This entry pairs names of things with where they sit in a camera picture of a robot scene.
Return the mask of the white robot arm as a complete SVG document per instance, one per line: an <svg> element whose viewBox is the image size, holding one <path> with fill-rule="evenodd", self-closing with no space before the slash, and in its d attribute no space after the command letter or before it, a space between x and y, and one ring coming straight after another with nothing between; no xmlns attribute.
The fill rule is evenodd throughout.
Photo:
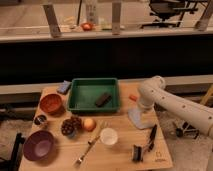
<svg viewBox="0 0 213 171"><path fill-rule="evenodd" d="M150 110L158 104L213 139L213 108L173 95L165 87L161 76L143 80L138 86L138 106Z"/></svg>

